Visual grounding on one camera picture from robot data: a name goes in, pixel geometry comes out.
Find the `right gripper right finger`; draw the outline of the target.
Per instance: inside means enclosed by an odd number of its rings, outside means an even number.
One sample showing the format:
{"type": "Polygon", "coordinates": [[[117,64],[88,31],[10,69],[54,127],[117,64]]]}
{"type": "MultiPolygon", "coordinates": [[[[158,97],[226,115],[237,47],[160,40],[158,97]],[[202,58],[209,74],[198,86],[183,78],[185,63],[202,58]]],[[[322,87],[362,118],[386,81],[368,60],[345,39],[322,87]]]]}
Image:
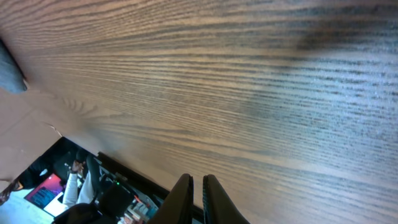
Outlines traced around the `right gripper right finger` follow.
{"type": "Polygon", "coordinates": [[[249,224],[213,174],[203,177],[203,212],[206,224],[249,224]]]}

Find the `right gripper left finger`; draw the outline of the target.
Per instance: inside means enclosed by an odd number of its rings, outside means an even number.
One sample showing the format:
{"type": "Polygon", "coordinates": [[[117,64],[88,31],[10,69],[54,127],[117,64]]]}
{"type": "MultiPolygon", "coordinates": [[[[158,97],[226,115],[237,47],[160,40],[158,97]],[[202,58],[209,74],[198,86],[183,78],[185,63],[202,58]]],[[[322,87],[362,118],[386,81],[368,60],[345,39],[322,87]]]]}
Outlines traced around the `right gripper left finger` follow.
{"type": "Polygon", "coordinates": [[[192,208],[193,177],[183,174],[147,224],[191,224],[192,208]]]}

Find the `grey shorts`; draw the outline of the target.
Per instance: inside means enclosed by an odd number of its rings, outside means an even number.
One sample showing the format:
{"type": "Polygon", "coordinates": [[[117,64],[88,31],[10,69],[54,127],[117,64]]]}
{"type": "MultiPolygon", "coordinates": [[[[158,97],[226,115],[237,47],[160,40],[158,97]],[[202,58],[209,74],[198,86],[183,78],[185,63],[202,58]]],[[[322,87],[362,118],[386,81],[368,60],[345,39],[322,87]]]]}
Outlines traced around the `grey shorts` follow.
{"type": "Polygon", "coordinates": [[[24,76],[18,64],[1,41],[1,88],[12,94],[20,94],[27,90],[24,76]]]}

